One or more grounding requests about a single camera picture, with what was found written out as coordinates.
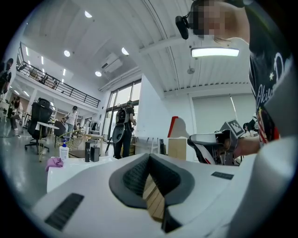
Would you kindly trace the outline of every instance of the recessed light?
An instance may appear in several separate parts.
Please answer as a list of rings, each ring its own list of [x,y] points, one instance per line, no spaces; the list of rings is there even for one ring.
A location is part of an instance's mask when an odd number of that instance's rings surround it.
[[[85,11],[85,16],[86,16],[87,18],[91,18],[91,17],[92,17],[92,15],[90,15],[90,13],[87,12],[87,11]]]
[[[65,51],[64,51],[64,55],[65,55],[66,57],[69,57],[69,56],[70,56],[70,52],[69,52],[68,50],[65,50]]]
[[[207,48],[193,48],[191,49],[191,56],[238,56],[239,50],[234,48],[222,48],[222,47],[207,47]]]
[[[124,49],[124,47],[122,48],[122,53],[125,55],[129,55],[129,53],[126,51],[126,49]]]
[[[102,73],[101,73],[101,72],[98,72],[98,71],[96,71],[96,72],[95,72],[95,75],[96,75],[97,77],[101,77],[101,76],[102,76]]]

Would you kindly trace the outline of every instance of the white table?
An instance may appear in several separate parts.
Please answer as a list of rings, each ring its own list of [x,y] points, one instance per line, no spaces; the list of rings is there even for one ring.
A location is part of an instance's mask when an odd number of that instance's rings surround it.
[[[40,141],[42,140],[41,130],[42,130],[43,126],[48,127],[48,128],[52,128],[52,129],[59,129],[58,127],[56,127],[54,125],[50,125],[50,124],[43,123],[43,122],[40,122],[40,121],[37,122],[37,125],[36,125],[37,128],[35,128],[35,129],[40,131],[40,134],[39,134],[40,136],[39,136],[39,140],[38,140],[38,142],[39,142],[39,144],[38,144],[39,162],[41,162],[41,154],[42,154],[42,151],[43,151],[43,149],[42,149],[41,152],[40,152],[40,149],[39,149],[40,145],[41,145]]]
[[[66,159],[63,167],[56,168],[50,167],[47,174],[47,192],[52,191],[56,187],[60,186],[74,175],[79,172],[88,169],[90,167],[102,165],[105,163],[116,161],[114,157],[106,156],[100,157],[97,162],[85,162],[85,159]]]

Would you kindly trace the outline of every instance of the black t-shirt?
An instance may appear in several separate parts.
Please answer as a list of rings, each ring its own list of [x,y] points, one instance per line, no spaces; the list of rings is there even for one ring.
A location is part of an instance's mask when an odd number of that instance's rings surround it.
[[[133,114],[133,115],[135,115],[135,111],[134,111],[134,109],[132,108],[132,107],[127,107],[127,108],[125,108],[125,111],[126,111],[126,113],[128,114],[128,115],[130,115],[130,114]],[[131,125],[131,122],[130,121],[128,121],[128,129],[132,132],[132,125]]]
[[[260,141],[266,144],[278,139],[279,133],[264,105],[273,95],[276,82],[281,78],[291,52],[284,41],[280,40],[280,36],[272,37],[272,28],[270,31],[269,27],[264,27],[264,22],[257,18],[259,13],[249,6],[245,10],[250,24],[249,79],[256,98]],[[272,20],[265,24],[273,26],[273,29],[276,27]]]

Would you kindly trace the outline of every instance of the black pants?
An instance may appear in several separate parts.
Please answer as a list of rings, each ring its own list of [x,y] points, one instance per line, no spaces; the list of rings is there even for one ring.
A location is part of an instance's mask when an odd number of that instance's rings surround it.
[[[17,115],[14,115],[10,118],[10,125],[13,129],[17,128],[17,122],[16,120],[20,120],[20,116],[17,114]]]
[[[123,144],[122,157],[124,158],[129,156],[130,141],[131,141],[131,132],[125,130],[121,140],[114,145],[114,154],[116,159],[121,159],[120,153],[121,153],[122,144]]]

